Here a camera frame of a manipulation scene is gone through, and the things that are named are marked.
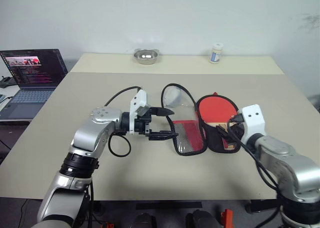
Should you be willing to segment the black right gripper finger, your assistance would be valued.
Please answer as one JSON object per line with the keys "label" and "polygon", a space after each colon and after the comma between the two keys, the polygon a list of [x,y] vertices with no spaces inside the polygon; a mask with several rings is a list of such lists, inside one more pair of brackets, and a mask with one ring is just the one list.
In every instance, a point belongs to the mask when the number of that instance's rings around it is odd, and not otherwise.
{"label": "black right gripper finger", "polygon": [[223,138],[228,138],[229,137],[228,130],[226,130],[224,126],[221,126],[220,124],[218,124],[216,126],[216,129],[217,129],[217,131],[218,131],[218,133],[220,134],[221,137],[223,137]]}

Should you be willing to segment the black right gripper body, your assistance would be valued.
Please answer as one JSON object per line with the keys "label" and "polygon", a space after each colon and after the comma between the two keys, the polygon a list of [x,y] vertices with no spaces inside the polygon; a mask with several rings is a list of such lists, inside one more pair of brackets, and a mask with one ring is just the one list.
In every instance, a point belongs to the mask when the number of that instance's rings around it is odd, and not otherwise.
{"label": "black right gripper body", "polygon": [[234,137],[237,137],[239,140],[242,139],[244,135],[244,126],[242,123],[227,122],[227,141],[235,141]]}

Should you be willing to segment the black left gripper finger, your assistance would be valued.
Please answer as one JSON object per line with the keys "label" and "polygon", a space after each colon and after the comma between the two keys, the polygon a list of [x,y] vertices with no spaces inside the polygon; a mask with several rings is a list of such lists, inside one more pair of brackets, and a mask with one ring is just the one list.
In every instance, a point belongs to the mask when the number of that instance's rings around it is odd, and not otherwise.
{"label": "black left gripper finger", "polygon": [[157,116],[157,117],[167,117],[167,116],[171,116],[174,115],[175,113],[168,109],[168,108],[164,108],[164,107],[151,107],[150,108],[150,114]]}
{"label": "black left gripper finger", "polygon": [[150,132],[148,134],[149,141],[165,141],[176,138],[179,134],[169,130],[161,130],[158,132]]}

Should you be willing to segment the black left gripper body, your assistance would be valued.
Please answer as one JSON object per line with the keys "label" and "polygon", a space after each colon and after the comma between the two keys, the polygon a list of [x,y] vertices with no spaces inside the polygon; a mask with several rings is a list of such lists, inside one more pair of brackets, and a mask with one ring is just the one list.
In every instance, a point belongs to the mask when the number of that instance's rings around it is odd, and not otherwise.
{"label": "black left gripper body", "polygon": [[145,135],[149,137],[152,130],[150,129],[150,123],[152,122],[152,111],[150,107],[144,115],[137,115],[134,119],[134,131],[139,135]]}

